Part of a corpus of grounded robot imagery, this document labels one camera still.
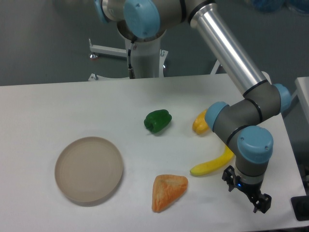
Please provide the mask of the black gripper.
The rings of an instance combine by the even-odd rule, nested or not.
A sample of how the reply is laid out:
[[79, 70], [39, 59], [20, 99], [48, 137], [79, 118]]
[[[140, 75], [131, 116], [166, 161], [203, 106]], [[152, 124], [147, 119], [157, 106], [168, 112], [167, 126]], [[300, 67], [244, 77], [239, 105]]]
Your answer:
[[237, 188], [245, 193], [249, 201], [254, 205], [253, 212], [257, 211], [265, 214], [271, 207], [272, 198], [268, 194], [261, 193], [261, 185], [264, 180], [264, 174], [259, 176], [248, 176], [241, 172], [236, 172], [233, 166], [229, 165], [222, 175], [222, 180], [228, 185], [228, 191], [231, 192]]

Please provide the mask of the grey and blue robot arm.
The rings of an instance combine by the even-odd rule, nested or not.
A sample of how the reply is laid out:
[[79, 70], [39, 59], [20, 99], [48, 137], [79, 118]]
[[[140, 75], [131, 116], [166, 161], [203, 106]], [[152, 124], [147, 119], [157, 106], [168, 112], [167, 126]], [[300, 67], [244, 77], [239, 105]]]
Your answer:
[[243, 95], [234, 105], [214, 103], [205, 115], [211, 130], [236, 155], [235, 166], [227, 167], [222, 179], [230, 190], [243, 192], [255, 211], [265, 213], [271, 197], [260, 188], [272, 155], [273, 137], [259, 124], [289, 108], [288, 89], [265, 78], [228, 29], [213, 0], [97, 0], [94, 5], [102, 22], [124, 24], [131, 79], [137, 78], [137, 71], [154, 66], [150, 61], [132, 61], [135, 42], [156, 40], [184, 21], [200, 33]]

